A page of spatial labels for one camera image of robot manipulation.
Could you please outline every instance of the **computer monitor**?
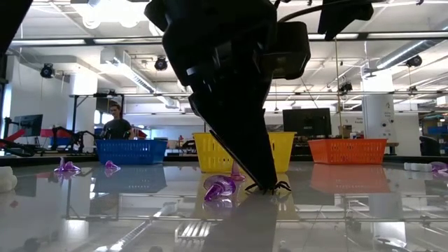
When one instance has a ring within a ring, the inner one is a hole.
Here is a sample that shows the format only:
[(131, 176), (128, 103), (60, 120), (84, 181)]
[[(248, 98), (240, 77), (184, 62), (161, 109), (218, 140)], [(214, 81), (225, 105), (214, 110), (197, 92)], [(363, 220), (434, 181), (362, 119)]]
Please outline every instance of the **computer monitor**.
[(297, 132), (299, 136), (331, 135), (329, 108), (307, 108), (283, 110), (285, 132)]
[(42, 130), (43, 115), (22, 115), (14, 117), (14, 130), (17, 132), (20, 129), (25, 131), (22, 137), (39, 137)]

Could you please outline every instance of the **black robotic arm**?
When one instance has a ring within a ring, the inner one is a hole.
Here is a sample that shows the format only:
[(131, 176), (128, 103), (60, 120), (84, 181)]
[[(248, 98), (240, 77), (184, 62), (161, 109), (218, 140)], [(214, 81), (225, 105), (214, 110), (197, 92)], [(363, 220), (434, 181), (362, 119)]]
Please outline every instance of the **black robotic arm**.
[(261, 190), (277, 183), (263, 104), (273, 78), (301, 77), (311, 57), (307, 26), (286, 22), (322, 10), (318, 32), (333, 40), (373, 1), (323, 0), (277, 22), (269, 0), (152, 0), (145, 15), (164, 31), (162, 44), (193, 111)]

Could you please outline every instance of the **person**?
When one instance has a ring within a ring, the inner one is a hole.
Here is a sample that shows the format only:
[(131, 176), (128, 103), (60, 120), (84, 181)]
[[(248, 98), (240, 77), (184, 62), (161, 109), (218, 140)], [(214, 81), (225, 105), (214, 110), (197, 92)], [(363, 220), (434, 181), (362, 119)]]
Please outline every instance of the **person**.
[(128, 121), (121, 118), (121, 106), (114, 104), (110, 107), (113, 120), (107, 122), (101, 135), (106, 139), (133, 139), (134, 131)]

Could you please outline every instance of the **purple toy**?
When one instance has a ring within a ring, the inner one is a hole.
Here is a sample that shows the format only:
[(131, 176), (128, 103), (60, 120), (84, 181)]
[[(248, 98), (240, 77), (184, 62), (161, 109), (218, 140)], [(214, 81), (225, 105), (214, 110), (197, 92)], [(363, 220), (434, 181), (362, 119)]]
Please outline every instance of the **purple toy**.
[(231, 195), (237, 187), (231, 178), (223, 175), (215, 175), (205, 180), (204, 188), (207, 190), (204, 200), (211, 201), (220, 196)]
[(106, 162), (106, 170), (104, 171), (104, 173), (105, 173), (106, 177), (110, 177), (110, 176), (112, 176), (112, 174), (114, 174), (120, 170), (121, 170), (121, 168), (118, 165), (114, 164), (112, 161), (109, 160)]
[(243, 181), (244, 179), (246, 179), (244, 175), (241, 175), (239, 173), (239, 165), (235, 161), (233, 161), (232, 164), (232, 172), (230, 173), (230, 178), (232, 178), (234, 181)]
[(443, 162), (432, 162), (430, 165), (433, 167), (433, 172), (448, 172), (448, 165)]
[(63, 157), (61, 157), (59, 167), (55, 169), (55, 175), (60, 185), (62, 185), (64, 179), (71, 179), (80, 172), (81, 168), (76, 167), (73, 162), (66, 163)]
[(81, 168), (76, 167), (72, 161), (65, 162), (64, 158), (61, 157), (61, 161), (59, 163), (59, 167), (55, 169), (55, 172), (76, 172), (79, 173)]

